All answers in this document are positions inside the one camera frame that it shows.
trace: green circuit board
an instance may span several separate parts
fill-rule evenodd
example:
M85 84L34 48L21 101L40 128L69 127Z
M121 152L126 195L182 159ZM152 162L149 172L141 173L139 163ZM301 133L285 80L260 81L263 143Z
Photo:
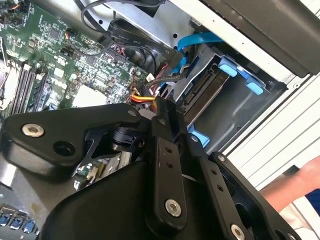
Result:
M14 3L0 2L1 7L4 5ZM72 28L36 5L29 4L27 12L5 13L0 19L3 21L4 17L7 22L0 24L0 37L4 40L8 57L18 66L16 71L23 69L20 67L23 63L37 74L45 74L41 80L37 77L32 83L26 83L28 92L23 97L28 99L21 107L22 112L41 111L48 106L65 109L101 105L103 102L124 103L133 73L138 73L136 82L147 76L143 69L109 47L100 56L79 54L78 51L96 54L104 47L74 29L77 34L72 43L78 49L75 51L65 36L66 30ZM42 94L40 107L37 105L36 109L31 109L35 93ZM2 115L12 114L12 107L11 102Z

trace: ram slot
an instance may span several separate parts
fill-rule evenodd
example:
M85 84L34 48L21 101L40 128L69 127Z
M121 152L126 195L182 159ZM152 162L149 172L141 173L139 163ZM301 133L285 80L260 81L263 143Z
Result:
M20 114L24 112L25 104L30 95L30 87L36 79L36 74L31 72L32 67L24 64L19 74L18 85L15 91L11 114Z
M46 74L38 74L36 80L33 82L30 91L29 101L26 105L25 112L37 112L39 109L40 101L43 97L44 87L46 84Z

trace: black mounting arm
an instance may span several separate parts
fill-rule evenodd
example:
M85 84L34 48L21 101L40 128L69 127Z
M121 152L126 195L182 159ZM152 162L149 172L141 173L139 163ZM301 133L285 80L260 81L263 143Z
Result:
M174 103L151 120L126 104L18 114L2 161L55 187L78 166L131 152L130 164L57 204L40 240L292 240L299 236L232 165L206 155Z

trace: person's arm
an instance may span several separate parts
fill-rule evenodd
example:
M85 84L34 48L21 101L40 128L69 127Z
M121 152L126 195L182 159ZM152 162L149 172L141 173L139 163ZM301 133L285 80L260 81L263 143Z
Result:
M295 175L275 181L260 191L269 204L280 212L294 200L320 188L320 156L304 165Z

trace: screw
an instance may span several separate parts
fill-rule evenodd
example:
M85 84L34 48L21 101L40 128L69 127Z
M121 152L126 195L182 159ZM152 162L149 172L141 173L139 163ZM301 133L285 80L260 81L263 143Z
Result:
M138 143L138 148L142 148L145 145L145 141L141 140Z
M24 135L27 135L29 137L33 138L39 138L43 134L45 134L45 130L35 123L28 123L22 127L22 132Z
M219 159L221 162L225 162L225 161L226 161L225 157L222 156L222 155L219 155L219 156L218 156L218 159Z
M288 236L291 240L297 240L295 236L293 236L290 232L288 232Z
M195 141L196 143L198 142L198 138L197 138L196 136L191 136L191 139L192 139L193 141Z
M241 230L240 227L238 227L235 224L231 225L231 232L237 240L245 240L246 239L244 232Z
M162 118L159 118L159 122L160 122L162 125L166 125L165 120L163 120Z
M168 199L167 201L165 201L165 209L166 211L173 217L180 217L181 215L181 207L179 205L179 203L177 203L175 200L173 199Z
M131 110L128 111L128 114L130 114L131 116L134 116L134 117L137 116L137 114L134 111L131 111Z

